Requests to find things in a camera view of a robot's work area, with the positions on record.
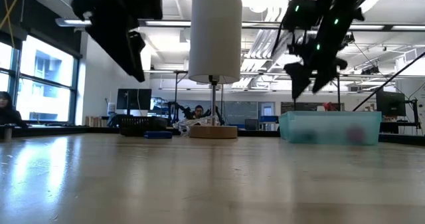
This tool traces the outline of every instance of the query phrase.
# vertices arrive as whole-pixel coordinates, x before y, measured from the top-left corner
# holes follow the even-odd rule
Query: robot
[[[292,98],[296,100],[310,84],[313,71],[316,93],[337,76],[337,67],[347,67],[347,61],[337,58],[347,41],[347,31],[354,19],[364,21],[359,8],[365,0],[291,0],[280,29],[289,32],[304,30],[301,41],[288,45],[290,54],[301,62],[287,64],[285,71],[292,79]],[[139,19],[162,19],[161,0],[73,0],[74,13],[81,20],[89,19],[88,34],[138,81],[145,80],[139,53],[145,43],[140,34],[131,31],[139,27]],[[307,31],[318,27],[317,35],[307,37]]]

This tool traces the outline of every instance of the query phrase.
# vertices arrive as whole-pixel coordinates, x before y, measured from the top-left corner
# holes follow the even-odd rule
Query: chair
[[[256,120],[256,119],[245,119],[245,130],[247,130],[247,131],[258,131],[258,120]]]

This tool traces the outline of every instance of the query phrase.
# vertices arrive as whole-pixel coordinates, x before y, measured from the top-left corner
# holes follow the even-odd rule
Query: person
[[[28,128],[22,121],[21,114],[12,106],[12,98],[7,92],[0,92],[0,125],[16,124],[21,128]]]
[[[195,107],[195,113],[194,113],[193,117],[195,119],[201,118],[203,114],[204,114],[204,108],[201,105],[197,105]]]

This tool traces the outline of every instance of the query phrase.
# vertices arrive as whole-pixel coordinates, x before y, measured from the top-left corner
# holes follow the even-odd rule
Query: pole
[[[174,90],[174,117],[173,117],[173,123],[176,121],[177,113],[179,111],[179,108],[177,107],[177,85],[179,84],[179,73],[175,73],[175,90]]]
[[[215,126],[215,87],[215,85],[211,86],[211,115],[213,126]]]
[[[220,109],[220,112],[221,112],[221,115],[223,115],[223,84],[221,84],[221,109]]]
[[[337,75],[337,88],[338,88],[338,111],[341,111],[341,86],[339,83],[339,74]]]

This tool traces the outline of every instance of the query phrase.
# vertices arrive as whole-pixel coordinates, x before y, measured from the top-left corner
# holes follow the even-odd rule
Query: lamp base
[[[191,126],[191,138],[230,139],[238,137],[238,128],[233,126]]]

